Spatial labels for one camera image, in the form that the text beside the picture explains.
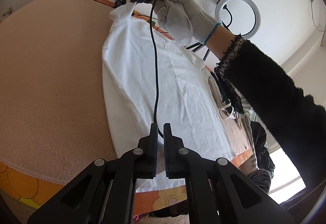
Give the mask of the right forearm black sleeve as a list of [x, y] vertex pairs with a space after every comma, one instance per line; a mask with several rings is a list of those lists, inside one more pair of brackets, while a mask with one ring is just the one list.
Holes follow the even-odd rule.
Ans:
[[299, 171], [306, 187], [325, 183], [325, 108], [270, 57], [221, 25], [206, 46], [217, 70], [240, 91]]

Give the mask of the right hand white glove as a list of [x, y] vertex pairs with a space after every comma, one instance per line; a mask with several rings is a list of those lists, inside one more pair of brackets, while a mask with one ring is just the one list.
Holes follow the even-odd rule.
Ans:
[[157, 0], [154, 12], [159, 26], [181, 45], [192, 39], [207, 43], [220, 25], [195, 0]]

